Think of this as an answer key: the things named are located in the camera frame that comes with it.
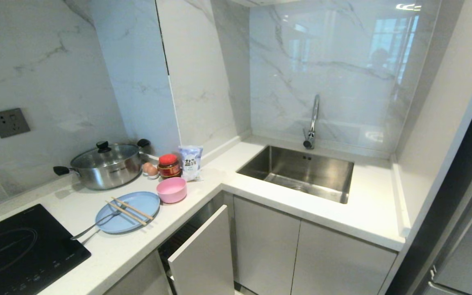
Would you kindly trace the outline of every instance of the chrome faucet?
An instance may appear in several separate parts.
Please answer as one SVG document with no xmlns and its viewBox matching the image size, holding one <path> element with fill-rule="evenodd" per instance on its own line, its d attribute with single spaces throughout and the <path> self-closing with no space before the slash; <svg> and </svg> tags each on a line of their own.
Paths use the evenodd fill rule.
<svg viewBox="0 0 472 295">
<path fill-rule="evenodd" d="M 314 106 L 313 106 L 313 121 L 311 121 L 311 128 L 307 133 L 305 128 L 303 129 L 303 133 L 305 136 L 305 141 L 303 142 L 303 146 L 305 149 L 312 150 L 314 149 L 314 136 L 316 133 L 314 132 L 314 124 L 316 123 L 316 119 L 318 119 L 318 107 L 320 106 L 320 95 L 316 95 L 314 97 Z"/>
</svg>

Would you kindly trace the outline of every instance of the stainless steel pot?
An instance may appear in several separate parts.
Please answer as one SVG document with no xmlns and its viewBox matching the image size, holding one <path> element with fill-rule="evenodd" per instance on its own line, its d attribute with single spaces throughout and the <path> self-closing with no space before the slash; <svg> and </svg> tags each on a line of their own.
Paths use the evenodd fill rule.
<svg viewBox="0 0 472 295">
<path fill-rule="evenodd" d="M 75 157 L 70 165 L 54 167 L 57 175 L 75 172 L 81 183 L 89 189 L 104 190 L 127 184 L 139 176 L 142 170 L 141 147 L 150 145 L 146 139 L 137 145 L 112 144 L 100 141 L 97 148 Z"/>
</svg>

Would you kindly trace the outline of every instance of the refrigerator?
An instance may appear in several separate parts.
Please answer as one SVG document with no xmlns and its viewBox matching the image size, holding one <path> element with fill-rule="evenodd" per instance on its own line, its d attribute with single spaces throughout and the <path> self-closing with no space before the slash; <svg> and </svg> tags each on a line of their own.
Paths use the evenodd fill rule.
<svg viewBox="0 0 472 295">
<path fill-rule="evenodd" d="M 472 295 L 472 121 L 386 295 Z"/>
</svg>

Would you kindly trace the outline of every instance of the wooden chopsticks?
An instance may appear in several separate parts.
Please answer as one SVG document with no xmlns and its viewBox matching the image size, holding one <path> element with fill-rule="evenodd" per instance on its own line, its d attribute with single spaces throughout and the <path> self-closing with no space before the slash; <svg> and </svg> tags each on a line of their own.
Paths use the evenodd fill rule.
<svg viewBox="0 0 472 295">
<path fill-rule="evenodd" d="M 140 213 L 140 214 L 142 214 L 143 216 L 149 218 L 150 220 L 153 220 L 153 219 L 154 219 L 154 218 L 152 218 L 152 216 L 146 215 L 145 213 L 142 213 L 142 212 L 139 211 L 138 209 L 136 209 L 136 208 L 130 206 L 129 204 L 124 203 L 124 202 L 122 202 L 122 201 L 120 201 L 120 200 L 117 200 L 117 199 L 114 198 L 114 197 L 112 197 L 112 198 L 113 198 L 114 200 L 116 200 L 117 202 L 121 203 L 122 205 L 125 205 L 126 207 L 129 207 L 130 209 L 135 210 L 137 213 Z M 131 214 L 130 212 L 126 211 L 125 209 L 122 209 L 120 206 L 118 206 L 118 205 L 116 205 L 116 204 L 114 204 L 114 203 L 112 203 L 112 202 L 107 202 L 107 204 L 109 204 L 109 205 L 111 205 L 112 207 L 118 209 L 119 211 L 122 211 L 122 212 L 125 213 L 127 216 L 133 218 L 133 219 L 136 220 L 137 222 L 139 222 L 139 223 L 141 223 L 141 224 L 143 224 L 143 225 L 147 225 L 146 222 L 144 222 L 143 220 L 140 220 L 139 218 L 137 218 L 136 216 L 134 216 L 134 215 Z"/>
</svg>

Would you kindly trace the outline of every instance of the black induction cooktop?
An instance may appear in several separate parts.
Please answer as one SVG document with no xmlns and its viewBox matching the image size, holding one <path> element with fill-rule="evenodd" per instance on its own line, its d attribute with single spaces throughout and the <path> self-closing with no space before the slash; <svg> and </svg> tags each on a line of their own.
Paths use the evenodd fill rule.
<svg viewBox="0 0 472 295">
<path fill-rule="evenodd" d="M 34 295 L 90 257 L 41 206 L 0 222 L 0 295 Z"/>
</svg>

